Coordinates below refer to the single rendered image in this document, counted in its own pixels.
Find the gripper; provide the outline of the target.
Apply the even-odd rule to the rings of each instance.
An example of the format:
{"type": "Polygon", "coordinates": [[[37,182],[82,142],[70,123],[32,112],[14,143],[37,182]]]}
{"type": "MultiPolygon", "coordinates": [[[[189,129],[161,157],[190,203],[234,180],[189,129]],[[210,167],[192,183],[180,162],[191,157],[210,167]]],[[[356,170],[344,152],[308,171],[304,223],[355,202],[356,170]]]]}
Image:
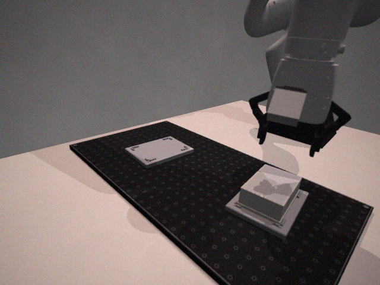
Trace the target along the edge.
{"type": "Polygon", "coordinates": [[[309,150],[310,157],[314,157],[315,152],[320,151],[323,139],[327,135],[338,131],[351,120],[350,114],[332,101],[338,74],[338,64],[334,62],[296,59],[289,56],[280,60],[270,91],[249,99],[252,113],[259,123],[257,138],[260,145],[266,138],[269,124],[267,111],[276,86],[303,88],[307,91],[298,122],[314,124],[317,130],[309,150]],[[258,103],[264,100],[267,100],[265,114],[258,106],[258,103]],[[338,119],[325,126],[329,110],[336,114],[338,119]]]}

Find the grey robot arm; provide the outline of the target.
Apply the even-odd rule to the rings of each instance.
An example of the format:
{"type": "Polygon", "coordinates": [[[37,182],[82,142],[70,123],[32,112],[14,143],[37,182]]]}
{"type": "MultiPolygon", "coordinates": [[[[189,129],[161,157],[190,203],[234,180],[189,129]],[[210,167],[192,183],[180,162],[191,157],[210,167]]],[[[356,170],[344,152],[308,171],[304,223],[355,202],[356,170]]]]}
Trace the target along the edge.
{"type": "MultiPolygon", "coordinates": [[[[280,59],[330,61],[343,54],[349,27],[379,18],[380,0],[249,0],[244,27],[251,37],[285,31],[265,53],[272,84],[280,59]]],[[[276,86],[267,121],[297,127],[306,94],[303,88],[276,86]]]]}

